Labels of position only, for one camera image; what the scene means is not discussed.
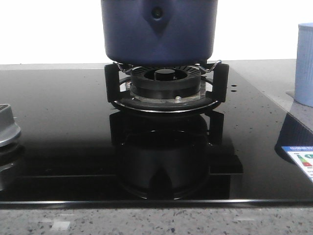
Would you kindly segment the energy rating label sticker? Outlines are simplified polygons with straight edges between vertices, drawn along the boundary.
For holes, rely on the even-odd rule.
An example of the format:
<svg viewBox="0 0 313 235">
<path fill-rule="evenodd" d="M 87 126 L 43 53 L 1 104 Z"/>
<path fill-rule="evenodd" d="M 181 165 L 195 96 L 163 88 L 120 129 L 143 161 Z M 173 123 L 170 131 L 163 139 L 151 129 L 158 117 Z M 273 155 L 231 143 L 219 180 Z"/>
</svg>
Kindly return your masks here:
<svg viewBox="0 0 313 235">
<path fill-rule="evenodd" d="M 312 146 L 282 146 L 282 149 L 299 166 L 305 175 L 313 181 L 313 147 Z"/>
</svg>

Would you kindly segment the silver stove control knob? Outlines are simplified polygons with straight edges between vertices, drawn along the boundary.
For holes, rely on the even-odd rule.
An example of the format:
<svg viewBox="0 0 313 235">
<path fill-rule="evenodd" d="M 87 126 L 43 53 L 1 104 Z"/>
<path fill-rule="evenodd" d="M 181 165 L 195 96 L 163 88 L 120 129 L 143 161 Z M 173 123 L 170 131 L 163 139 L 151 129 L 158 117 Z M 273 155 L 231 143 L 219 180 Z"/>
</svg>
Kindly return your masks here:
<svg viewBox="0 0 313 235">
<path fill-rule="evenodd" d="M 9 104 L 0 105 L 0 146 L 4 147 L 21 135 L 21 128 L 16 124 L 11 106 Z"/>
</svg>

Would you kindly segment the black pot support grate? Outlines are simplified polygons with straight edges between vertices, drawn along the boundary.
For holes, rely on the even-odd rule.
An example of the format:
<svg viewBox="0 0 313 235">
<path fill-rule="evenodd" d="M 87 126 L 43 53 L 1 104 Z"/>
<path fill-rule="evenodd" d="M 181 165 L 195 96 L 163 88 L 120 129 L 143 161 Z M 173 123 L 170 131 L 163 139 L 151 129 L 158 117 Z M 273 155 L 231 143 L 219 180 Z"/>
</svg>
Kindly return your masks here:
<svg viewBox="0 0 313 235">
<path fill-rule="evenodd" d="M 113 62 L 105 65 L 107 100 L 119 110 L 143 113 L 187 113 L 205 108 L 215 108 L 225 102 L 229 65 L 220 60 L 213 64 L 186 65 L 201 72 L 200 91 L 188 97 L 173 99 L 146 98 L 131 91 L 132 71 L 144 66 L 128 66 Z"/>
</svg>

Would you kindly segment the black glass gas cooktop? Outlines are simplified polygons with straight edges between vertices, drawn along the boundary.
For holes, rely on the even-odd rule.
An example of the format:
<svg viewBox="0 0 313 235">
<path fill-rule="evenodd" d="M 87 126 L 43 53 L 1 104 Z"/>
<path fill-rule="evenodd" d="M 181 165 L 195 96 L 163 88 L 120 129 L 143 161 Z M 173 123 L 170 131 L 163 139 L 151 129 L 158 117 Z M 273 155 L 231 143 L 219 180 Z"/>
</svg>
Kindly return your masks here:
<svg viewBox="0 0 313 235">
<path fill-rule="evenodd" d="M 21 136 L 0 150 L 2 208 L 313 205 L 284 151 L 313 134 L 234 70 L 227 100 L 176 116 L 122 112 L 104 70 L 3 70 Z"/>
</svg>

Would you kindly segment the dark blue cooking pot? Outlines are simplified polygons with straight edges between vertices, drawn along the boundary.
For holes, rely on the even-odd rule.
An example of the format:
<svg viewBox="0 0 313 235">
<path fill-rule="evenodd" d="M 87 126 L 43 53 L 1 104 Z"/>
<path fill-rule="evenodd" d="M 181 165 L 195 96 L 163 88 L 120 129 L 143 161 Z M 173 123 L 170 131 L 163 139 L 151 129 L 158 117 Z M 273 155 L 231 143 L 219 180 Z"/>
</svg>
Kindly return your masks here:
<svg viewBox="0 0 313 235">
<path fill-rule="evenodd" d="M 216 0 L 103 0 L 106 55 L 134 66 L 201 63 L 213 52 Z"/>
</svg>

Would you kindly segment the light blue ribbed cup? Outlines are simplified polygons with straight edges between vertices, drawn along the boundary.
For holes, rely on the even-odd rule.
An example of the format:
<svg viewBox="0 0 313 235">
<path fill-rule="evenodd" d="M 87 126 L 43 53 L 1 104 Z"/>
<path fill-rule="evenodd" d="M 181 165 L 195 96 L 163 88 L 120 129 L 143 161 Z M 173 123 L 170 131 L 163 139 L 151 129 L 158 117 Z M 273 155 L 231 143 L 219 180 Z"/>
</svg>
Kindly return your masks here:
<svg viewBox="0 0 313 235">
<path fill-rule="evenodd" d="M 294 99 L 313 106 L 313 23 L 298 25 Z"/>
</svg>

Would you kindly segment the black round gas burner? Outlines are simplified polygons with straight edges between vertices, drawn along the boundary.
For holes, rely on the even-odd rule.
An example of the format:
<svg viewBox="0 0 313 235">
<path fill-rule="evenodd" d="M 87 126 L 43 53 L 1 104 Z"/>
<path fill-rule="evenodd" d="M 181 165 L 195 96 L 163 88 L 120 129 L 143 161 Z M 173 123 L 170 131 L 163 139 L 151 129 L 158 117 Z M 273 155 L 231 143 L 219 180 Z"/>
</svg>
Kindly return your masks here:
<svg viewBox="0 0 313 235">
<path fill-rule="evenodd" d="M 132 71 L 131 91 L 155 99 L 188 97 L 201 88 L 201 72 L 191 66 L 140 67 Z"/>
</svg>

